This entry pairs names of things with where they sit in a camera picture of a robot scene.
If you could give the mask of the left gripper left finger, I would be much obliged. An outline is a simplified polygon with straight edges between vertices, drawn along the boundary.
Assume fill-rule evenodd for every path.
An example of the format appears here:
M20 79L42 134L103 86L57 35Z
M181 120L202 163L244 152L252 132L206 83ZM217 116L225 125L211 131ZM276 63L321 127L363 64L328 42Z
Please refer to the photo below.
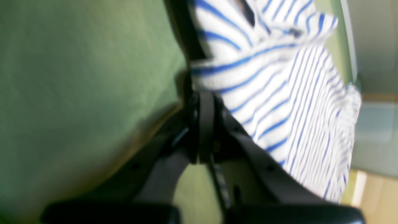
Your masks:
M45 224L179 224L171 203L189 164L207 163L213 145L215 97L193 93L131 160L94 190L49 205Z

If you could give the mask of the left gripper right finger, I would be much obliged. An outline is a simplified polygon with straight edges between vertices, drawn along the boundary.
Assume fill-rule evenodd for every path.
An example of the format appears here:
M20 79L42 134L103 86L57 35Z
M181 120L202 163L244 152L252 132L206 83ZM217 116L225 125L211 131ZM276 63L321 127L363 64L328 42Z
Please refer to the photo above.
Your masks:
M215 165L226 176L225 224L364 224L354 207L328 202L290 177L215 97Z

